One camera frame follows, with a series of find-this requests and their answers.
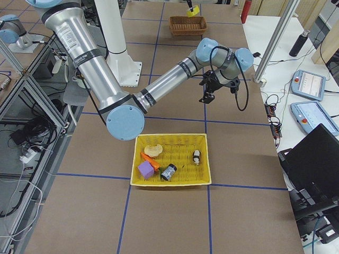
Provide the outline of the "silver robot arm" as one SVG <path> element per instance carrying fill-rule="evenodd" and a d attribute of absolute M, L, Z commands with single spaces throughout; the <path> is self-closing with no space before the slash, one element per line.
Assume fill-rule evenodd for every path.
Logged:
<path fill-rule="evenodd" d="M 43 23 L 47 21 L 48 17 L 58 11 L 71 7 L 81 7 L 81 1 L 28 1 L 28 3 L 42 12 L 41 20 Z M 118 1 L 95 1 L 94 5 L 99 22 L 110 17 L 117 17 L 121 13 Z M 69 55 L 74 53 L 77 46 L 81 45 L 75 39 L 66 41 L 61 35 L 56 35 L 56 37 Z M 5 43 L 17 43 L 19 47 L 24 48 L 32 44 L 27 31 L 16 15 L 1 17 L 1 40 Z"/>
<path fill-rule="evenodd" d="M 214 91 L 228 87 L 237 93 L 238 76 L 253 65 L 246 48 L 232 51 L 217 41 L 204 38 L 186 58 L 136 94 L 123 90 L 138 85 L 141 62 L 128 55 L 119 6 L 116 1 L 96 1 L 104 38 L 109 51 L 104 56 L 91 36 L 79 1 L 31 1 L 43 24 L 54 31 L 75 68 L 99 100 L 99 114 L 109 133 L 119 140 L 132 140 L 144 129 L 144 116 L 162 97 L 190 79 L 205 66 L 202 83 L 207 90 L 202 98 L 209 103 Z"/>

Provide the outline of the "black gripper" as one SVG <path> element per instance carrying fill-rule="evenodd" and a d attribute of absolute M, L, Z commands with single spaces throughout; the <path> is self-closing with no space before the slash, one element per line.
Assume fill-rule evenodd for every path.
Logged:
<path fill-rule="evenodd" d="M 186 0 L 189 10 L 193 11 L 193 5 L 191 0 Z M 220 83 L 212 70 L 208 70 L 203 74 L 202 81 L 199 82 L 200 86 L 205 86 L 205 93 L 199 102 L 201 103 L 211 103 L 215 99 L 213 94 L 215 91 L 224 87 L 224 84 Z"/>

